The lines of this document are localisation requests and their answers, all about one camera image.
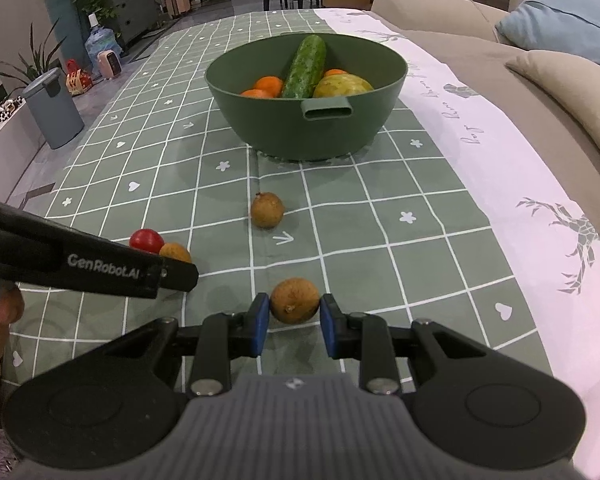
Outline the brown longan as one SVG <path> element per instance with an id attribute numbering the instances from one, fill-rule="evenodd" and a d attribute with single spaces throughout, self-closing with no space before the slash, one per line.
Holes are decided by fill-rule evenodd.
<path id="1" fill-rule="evenodd" d="M 164 243 L 159 250 L 159 255 L 163 258 L 170 258 L 187 263 L 193 262 L 188 249 L 178 243 Z"/>
<path id="2" fill-rule="evenodd" d="M 311 281 L 305 278 L 287 278 L 273 289 L 270 311 L 283 324 L 301 324 L 314 317 L 320 298 L 320 292 Z"/>
<path id="3" fill-rule="evenodd" d="M 285 206 L 280 198 L 270 192 L 257 193 L 251 203 L 251 221 L 260 229 L 273 229 L 282 221 Z"/>

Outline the pink small heater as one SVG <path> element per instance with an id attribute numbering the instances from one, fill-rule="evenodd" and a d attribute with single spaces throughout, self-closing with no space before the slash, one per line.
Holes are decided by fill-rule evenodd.
<path id="1" fill-rule="evenodd" d="M 120 76 L 122 67 L 120 58 L 114 50 L 103 50 L 97 55 L 98 69 L 105 79 L 114 79 Z"/>

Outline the blue water bottle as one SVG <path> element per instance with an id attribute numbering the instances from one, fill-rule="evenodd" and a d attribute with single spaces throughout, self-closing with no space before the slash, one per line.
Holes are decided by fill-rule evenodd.
<path id="1" fill-rule="evenodd" d="M 88 16 L 88 22 L 90 23 L 91 30 L 85 41 L 84 47 L 92 64 L 92 76 L 95 79 L 98 79 L 102 78 L 102 74 L 100 73 L 97 64 L 97 55 L 99 52 L 103 50 L 114 50 L 120 58 L 121 63 L 122 49 L 118 45 L 114 31 L 99 24 L 95 13 L 91 13 Z"/>

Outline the grey drawer cabinet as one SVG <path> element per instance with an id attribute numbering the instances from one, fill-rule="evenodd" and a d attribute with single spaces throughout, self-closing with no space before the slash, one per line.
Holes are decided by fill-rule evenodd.
<path id="1" fill-rule="evenodd" d="M 114 18 L 110 20 L 117 33 L 119 44 L 125 49 L 158 21 L 159 12 L 155 0 L 109 0 Z"/>

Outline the green checked tablecloth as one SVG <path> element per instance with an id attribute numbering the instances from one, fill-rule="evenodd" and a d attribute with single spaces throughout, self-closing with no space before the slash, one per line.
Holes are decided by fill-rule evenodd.
<path id="1" fill-rule="evenodd" d="M 406 59 L 365 148 L 284 162 L 230 128 L 204 71 L 284 32 L 341 32 Z M 504 112 L 378 18 L 274 11 L 174 32 L 58 166 L 33 212 L 119 243 L 153 229 L 188 248 L 200 281 L 155 300 L 26 287 L 6 390 L 158 316 L 194 325 L 305 278 L 343 310 L 431 318 L 569 384 L 588 414 L 576 464 L 600 476 L 600 233 Z M 285 206 L 273 229 L 251 221 L 264 192 Z"/>

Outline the grey trash bin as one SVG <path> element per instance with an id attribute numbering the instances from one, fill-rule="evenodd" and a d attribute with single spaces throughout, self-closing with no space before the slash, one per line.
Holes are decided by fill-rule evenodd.
<path id="1" fill-rule="evenodd" d="M 22 96 L 52 150 L 66 145 L 83 130 L 83 119 L 58 67 L 31 81 Z"/>

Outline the large orange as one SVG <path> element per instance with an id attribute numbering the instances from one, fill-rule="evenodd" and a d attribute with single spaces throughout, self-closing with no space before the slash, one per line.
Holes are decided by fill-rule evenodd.
<path id="1" fill-rule="evenodd" d="M 263 76 L 253 85 L 256 90 L 266 92 L 272 98 L 278 98 L 284 88 L 284 81 L 276 76 Z"/>

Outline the green bowl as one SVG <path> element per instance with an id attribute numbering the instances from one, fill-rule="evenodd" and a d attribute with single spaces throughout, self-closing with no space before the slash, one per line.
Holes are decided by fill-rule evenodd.
<path id="1" fill-rule="evenodd" d="M 268 156 L 313 162 L 372 142 L 407 72 L 404 58 L 378 42 L 287 32 L 220 55 L 206 83 L 244 142 Z"/>

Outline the small orange mandarin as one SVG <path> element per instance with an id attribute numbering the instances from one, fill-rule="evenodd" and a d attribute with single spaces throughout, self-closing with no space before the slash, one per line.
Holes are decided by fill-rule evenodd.
<path id="1" fill-rule="evenodd" d="M 272 94 L 262 89 L 252 88 L 245 90 L 240 94 L 241 96 L 246 96 L 247 98 L 253 99 L 272 99 Z"/>

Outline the red cherry tomato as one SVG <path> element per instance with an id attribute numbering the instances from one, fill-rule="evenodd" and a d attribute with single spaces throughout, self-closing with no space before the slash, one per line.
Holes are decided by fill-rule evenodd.
<path id="1" fill-rule="evenodd" d="M 129 239 L 130 247 L 156 255 L 158 255 L 164 244 L 166 242 L 163 237 L 152 229 L 139 229 Z"/>

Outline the yellow-green pear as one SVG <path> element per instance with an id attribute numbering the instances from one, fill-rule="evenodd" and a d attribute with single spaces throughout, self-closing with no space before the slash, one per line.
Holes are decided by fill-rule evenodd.
<path id="1" fill-rule="evenodd" d="M 320 80 L 313 91 L 314 99 L 332 96 L 354 96 L 373 91 L 373 86 L 365 79 L 352 74 L 336 74 Z"/>

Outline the green potted plant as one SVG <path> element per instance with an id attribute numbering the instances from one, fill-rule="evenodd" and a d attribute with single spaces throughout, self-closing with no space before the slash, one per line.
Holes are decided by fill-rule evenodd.
<path id="1" fill-rule="evenodd" d="M 50 41 L 50 38 L 55 35 L 55 29 L 58 22 L 59 20 L 56 18 L 53 25 L 50 26 L 50 30 L 46 34 L 46 37 L 40 42 L 37 42 L 34 39 L 33 24 L 30 24 L 29 57 L 25 58 L 22 54 L 18 54 L 18 64 L 0 60 L 0 79 L 6 78 L 17 81 L 18 86 L 15 90 L 21 90 L 26 88 L 32 81 L 35 81 L 35 79 L 45 75 L 54 68 L 58 68 L 58 70 L 65 75 L 67 72 L 64 69 L 64 66 L 62 66 L 59 51 L 67 37 L 62 37 L 50 50 L 47 50 L 47 44 Z"/>

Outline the beige sofa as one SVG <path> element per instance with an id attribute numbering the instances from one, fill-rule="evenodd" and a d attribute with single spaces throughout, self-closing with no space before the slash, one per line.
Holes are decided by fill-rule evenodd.
<path id="1" fill-rule="evenodd" d="M 374 0 L 372 11 L 504 112 L 600 233 L 600 149 L 560 104 L 506 66 L 527 51 L 496 31 L 504 11 L 471 0 Z"/>

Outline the green cucumber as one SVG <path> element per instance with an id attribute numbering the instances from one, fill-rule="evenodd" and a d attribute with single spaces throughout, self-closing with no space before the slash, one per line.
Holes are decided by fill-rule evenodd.
<path id="1" fill-rule="evenodd" d="M 284 83 L 283 99 L 309 99 L 321 80 L 326 61 L 325 41 L 317 35 L 306 36 L 292 59 Z"/>

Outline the light blue cushion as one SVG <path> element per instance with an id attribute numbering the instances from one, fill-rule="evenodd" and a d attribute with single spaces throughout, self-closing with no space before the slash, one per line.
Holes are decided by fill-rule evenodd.
<path id="1" fill-rule="evenodd" d="M 524 0 L 495 28 L 518 48 L 569 53 L 600 65 L 600 0 Z"/>

